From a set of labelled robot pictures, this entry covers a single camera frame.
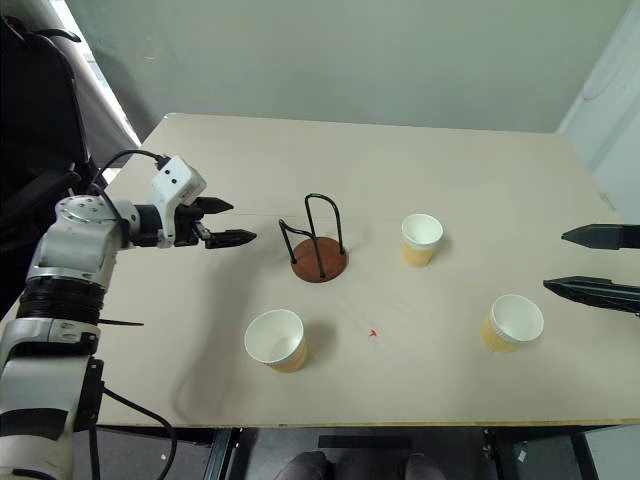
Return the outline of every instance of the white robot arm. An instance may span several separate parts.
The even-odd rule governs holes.
[[[199,220],[233,208],[201,198],[202,177],[180,157],[153,179],[152,205],[75,196],[33,256],[20,308],[0,340],[0,478],[71,478],[73,432],[95,427],[103,383],[99,314],[119,250],[242,245],[244,230],[211,233]]]

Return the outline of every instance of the wooden base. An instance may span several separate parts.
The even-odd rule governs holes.
[[[340,244],[332,238],[318,237],[318,250],[322,258],[322,267],[325,276],[320,276],[316,251],[313,248],[313,241],[309,238],[300,243],[294,250],[293,256],[296,263],[291,265],[294,273],[302,280],[311,283],[322,283],[333,280],[347,266],[347,253],[340,254]]]

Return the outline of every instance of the wooden table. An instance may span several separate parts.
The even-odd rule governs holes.
[[[569,143],[554,134],[172,114],[144,148],[179,154],[233,205],[212,230],[257,240],[228,250],[122,252],[98,357],[113,390],[181,426],[532,424],[640,421],[640,320],[560,298],[542,280],[640,281],[640,253],[589,250],[571,228],[620,222]],[[153,162],[132,158],[109,188],[146,203]],[[306,228],[304,196],[329,195],[349,265],[308,284],[291,271],[277,226]],[[312,205],[335,235],[328,206]],[[424,212],[444,225],[424,269],[403,264],[400,224]],[[505,293],[545,315],[542,338],[490,352],[480,326]],[[243,335],[260,313],[305,323],[305,367],[253,361]],[[377,336],[370,336],[371,330]],[[150,420],[105,400],[102,424]]]

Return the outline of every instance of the black chair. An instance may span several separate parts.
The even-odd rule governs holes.
[[[84,141],[74,74],[48,38],[80,41],[63,30],[30,32],[2,19],[0,261],[2,316],[24,287],[38,240],[55,221],[54,206],[84,193],[96,172]]]

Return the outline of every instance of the paper cup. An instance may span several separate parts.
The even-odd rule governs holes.
[[[542,334],[538,306],[520,295],[503,295],[491,306],[482,325],[482,340],[494,352],[513,352]]]
[[[444,229],[431,215],[416,213],[402,222],[402,254],[412,267],[424,267],[440,242]]]
[[[289,310],[263,313],[247,328],[244,347],[260,363],[279,372],[295,372],[307,358],[302,320]]]

